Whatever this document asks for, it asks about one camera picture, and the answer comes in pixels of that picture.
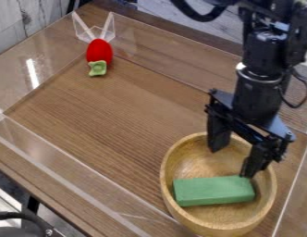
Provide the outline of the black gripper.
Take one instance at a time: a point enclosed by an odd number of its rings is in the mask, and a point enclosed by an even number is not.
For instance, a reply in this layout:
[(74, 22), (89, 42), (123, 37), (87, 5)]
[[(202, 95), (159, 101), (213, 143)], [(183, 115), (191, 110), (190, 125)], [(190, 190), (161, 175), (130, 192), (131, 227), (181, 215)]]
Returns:
[(282, 162), (295, 136), (279, 116), (283, 90), (290, 78), (282, 74), (258, 75), (249, 68), (237, 70), (238, 82), (231, 94), (210, 90), (209, 146), (215, 153), (226, 148), (235, 132), (254, 146), (241, 176), (253, 179), (273, 161)]

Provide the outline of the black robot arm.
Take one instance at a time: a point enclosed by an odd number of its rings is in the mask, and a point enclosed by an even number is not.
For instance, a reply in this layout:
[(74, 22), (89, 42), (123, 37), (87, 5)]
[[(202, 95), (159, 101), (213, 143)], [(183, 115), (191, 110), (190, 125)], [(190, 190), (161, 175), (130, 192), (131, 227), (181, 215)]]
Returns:
[(279, 111), (299, 108), (303, 102), (287, 100), (293, 79), (307, 81), (297, 66), (307, 57), (307, 0), (205, 0), (214, 6), (199, 13), (187, 0), (171, 0), (183, 15), (199, 22), (218, 19), (237, 6), (243, 21), (243, 57), (237, 66), (235, 91), (210, 90), (209, 147), (217, 152), (238, 134), (251, 144), (241, 175), (251, 178), (282, 161), (287, 146), (297, 140)]

